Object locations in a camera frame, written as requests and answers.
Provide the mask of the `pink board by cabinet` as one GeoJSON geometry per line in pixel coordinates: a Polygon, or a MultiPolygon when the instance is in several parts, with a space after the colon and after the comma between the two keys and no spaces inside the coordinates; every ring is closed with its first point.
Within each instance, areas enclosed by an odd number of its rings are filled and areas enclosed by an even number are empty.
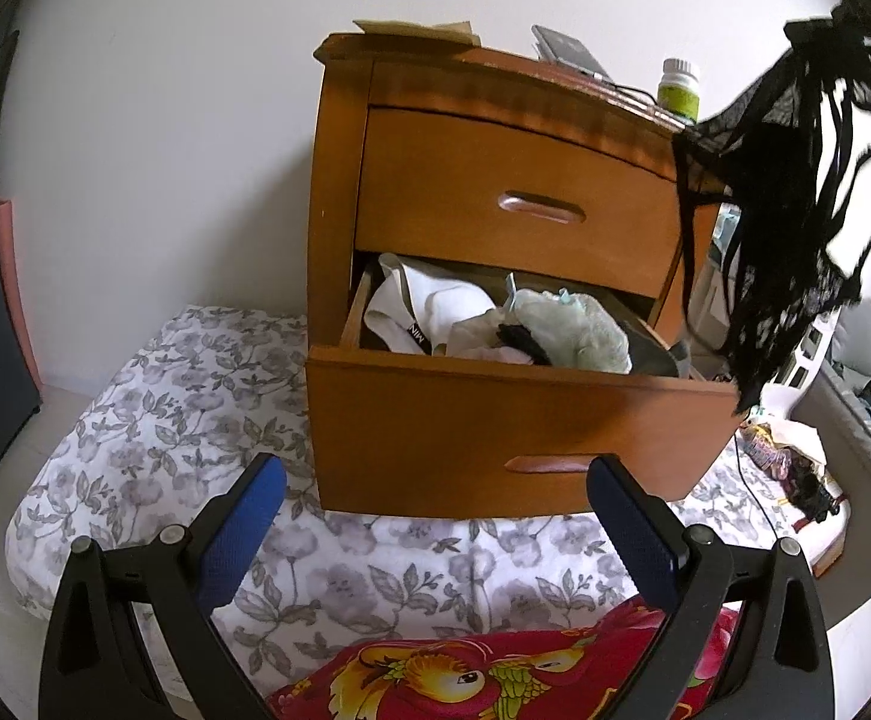
{"type": "Polygon", "coordinates": [[[8,304],[9,319],[19,341],[20,352],[26,361],[27,371],[35,383],[42,388],[43,382],[38,370],[37,359],[32,349],[31,335],[27,328],[26,312],[20,295],[19,271],[17,271],[16,241],[14,240],[13,204],[0,199],[0,277],[4,296],[8,304]]]}

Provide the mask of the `red floral cushion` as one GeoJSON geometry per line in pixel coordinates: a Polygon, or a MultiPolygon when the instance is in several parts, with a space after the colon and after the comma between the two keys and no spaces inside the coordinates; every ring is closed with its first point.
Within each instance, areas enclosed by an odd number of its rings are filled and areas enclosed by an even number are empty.
{"type": "Polygon", "coordinates": [[[602,718],[665,621],[633,596],[590,628],[354,645],[266,704],[278,718],[602,718]]]}

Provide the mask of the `white garment with black label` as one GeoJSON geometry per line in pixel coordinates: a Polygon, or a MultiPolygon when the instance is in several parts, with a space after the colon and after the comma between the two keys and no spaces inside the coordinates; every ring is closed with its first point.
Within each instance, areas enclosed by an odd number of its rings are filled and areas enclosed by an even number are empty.
{"type": "Polygon", "coordinates": [[[444,355],[458,322],[483,316],[495,302],[481,286],[419,260],[379,255],[383,280],[365,307],[364,323],[390,351],[444,355]]]}

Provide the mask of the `grey socks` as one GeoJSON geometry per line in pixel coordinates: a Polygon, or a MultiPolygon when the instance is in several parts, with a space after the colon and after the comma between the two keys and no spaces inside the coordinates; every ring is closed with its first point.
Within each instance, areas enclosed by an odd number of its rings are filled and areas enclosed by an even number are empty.
{"type": "Polygon", "coordinates": [[[691,374],[691,351],[684,341],[666,346],[647,335],[644,330],[621,320],[619,327],[626,333],[629,343],[630,373],[634,376],[678,377],[687,379],[691,374]]]}

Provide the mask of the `pale green lace garment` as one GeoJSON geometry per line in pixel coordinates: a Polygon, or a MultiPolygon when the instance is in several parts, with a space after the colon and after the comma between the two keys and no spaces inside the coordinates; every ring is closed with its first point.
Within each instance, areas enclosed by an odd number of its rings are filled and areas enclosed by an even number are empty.
{"type": "Polygon", "coordinates": [[[629,374],[632,359],[623,328],[588,294],[518,289],[495,330],[504,346],[536,366],[629,374]]]}

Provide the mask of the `cardboard sheet on nightstand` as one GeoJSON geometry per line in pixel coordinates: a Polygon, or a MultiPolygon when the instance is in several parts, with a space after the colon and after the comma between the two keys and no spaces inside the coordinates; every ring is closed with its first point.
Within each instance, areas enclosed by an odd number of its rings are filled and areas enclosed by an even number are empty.
{"type": "Polygon", "coordinates": [[[376,36],[419,37],[434,39],[445,43],[461,44],[468,47],[481,46],[481,37],[473,31],[470,21],[440,23],[440,25],[421,25],[413,21],[398,20],[354,20],[364,34],[376,36]]]}

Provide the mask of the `wooden drawer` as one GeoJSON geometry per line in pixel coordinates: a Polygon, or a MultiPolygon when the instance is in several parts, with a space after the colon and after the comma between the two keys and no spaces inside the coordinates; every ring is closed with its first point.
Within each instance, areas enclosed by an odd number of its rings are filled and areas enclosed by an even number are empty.
{"type": "Polygon", "coordinates": [[[675,188],[554,138],[452,115],[369,115],[356,245],[530,271],[657,298],[675,188]]]}
{"type": "Polygon", "coordinates": [[[308,422],[328,511],[481,518],[585,509],[584,472],[618,455],[681,499],[737,429],[725,383],[365,348],[349,260],[308,262],[308,422]]]}

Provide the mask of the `wooden nightstand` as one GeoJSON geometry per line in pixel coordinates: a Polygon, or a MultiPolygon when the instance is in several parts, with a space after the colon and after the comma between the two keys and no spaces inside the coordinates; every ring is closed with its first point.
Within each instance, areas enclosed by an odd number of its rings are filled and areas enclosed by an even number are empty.
{"type": "Polygon", "coordinates": [[[337,344],[361,255],[595,284],[666,341],[691,275],[675,117],[570,71],[422,37],[333,34],[308,202],[308,333],[337,344]]]}

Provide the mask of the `green pill bottle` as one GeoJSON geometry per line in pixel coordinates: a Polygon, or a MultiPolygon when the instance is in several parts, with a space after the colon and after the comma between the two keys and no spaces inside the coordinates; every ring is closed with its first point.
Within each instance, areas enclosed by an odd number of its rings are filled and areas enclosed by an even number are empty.
{"type": "Polygon", "coordinates": [[[660,107],[680,121],[688,124],[699,121],[698,78],[687,60],[675,57],[663,60],[657,101],[660,107]]]}

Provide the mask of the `colourful trinket pile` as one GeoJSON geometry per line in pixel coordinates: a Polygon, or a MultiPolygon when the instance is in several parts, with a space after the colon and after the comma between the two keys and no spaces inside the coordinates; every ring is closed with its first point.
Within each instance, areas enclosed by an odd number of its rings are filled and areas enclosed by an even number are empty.
{"type": "Polygon", "coordinates": [[[840,504],[822,481],[818,465],[797,447],[779,444],[771,427],[759,422],[741,426],[741,448],[768,478],[780,484],[785,499],[810,522],[822,523],[840,512],[840,504]]]}

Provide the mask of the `floral grey white quilt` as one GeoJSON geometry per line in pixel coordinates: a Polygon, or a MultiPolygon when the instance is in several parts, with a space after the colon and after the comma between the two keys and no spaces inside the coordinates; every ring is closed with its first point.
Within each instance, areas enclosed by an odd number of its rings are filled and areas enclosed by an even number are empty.
{"type": "Polygon", "coordinates": [[[634,583],[590,514],[328,512],[308,442],[305,322],[190,305],[77,417],[4,535],[49,617],[70,554],[206,535],[201,595],[258,688],[346,645],[598,621],[634,583]]]}

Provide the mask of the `black lace garment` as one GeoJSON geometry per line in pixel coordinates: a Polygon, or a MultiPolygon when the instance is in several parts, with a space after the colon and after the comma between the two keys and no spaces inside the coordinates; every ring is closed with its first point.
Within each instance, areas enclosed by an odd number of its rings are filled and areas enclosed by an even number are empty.
{"type": "Polygon", "coordinates": [[[730,106],[671,140],[684,268],[696,268],[694,218],[740,211],[723,261],[728,330],[714,355],[737,387],[738,413],[758,403],[810,323],[860,299],[863,266],[828,247],[844,229],[858,174],[871,161],[871,18],[840,0],[822,20],[790,21],[790,46],[730,106]]]}

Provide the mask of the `phone on nightstand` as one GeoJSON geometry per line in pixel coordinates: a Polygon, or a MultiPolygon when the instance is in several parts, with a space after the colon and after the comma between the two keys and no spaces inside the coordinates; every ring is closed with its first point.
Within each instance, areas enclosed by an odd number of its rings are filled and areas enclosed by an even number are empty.
{"type": "Polygon", "coordinates": [[[534,37],[534,48],[543,62],[579,71],[597,82],[611,83],[611,76],[605,67],[577,37],[567,36],[564,32],[541,25],[533,25],[531,34],[534,37]]]}

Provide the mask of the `white cutout magazine rack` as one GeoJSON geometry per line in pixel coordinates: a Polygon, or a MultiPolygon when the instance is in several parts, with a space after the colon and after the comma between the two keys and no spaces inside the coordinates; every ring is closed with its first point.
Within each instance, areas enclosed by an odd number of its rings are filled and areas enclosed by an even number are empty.
{"type": "MultiPolygon", "coordinates": [[[[696,257],[696,275],[689,300],[689,328],[681,330],[681,338],[691,349],[694,369],[704,379],[728,380],[726,362],[714,349],[725,340],[730,314],[728,301],[733,298],[737,264],[730,262],[728,244],[740,219],[740,210],[722,203],[715,216],[712,238],[707,254],[696,257]]],[[[836,331],[839,310],[821,314],[811,322],[805,335],[782,364],[779,372],[761,388],[758,405],[749,413],[787,418],[818,375],[824,355],[836,331]]]]}

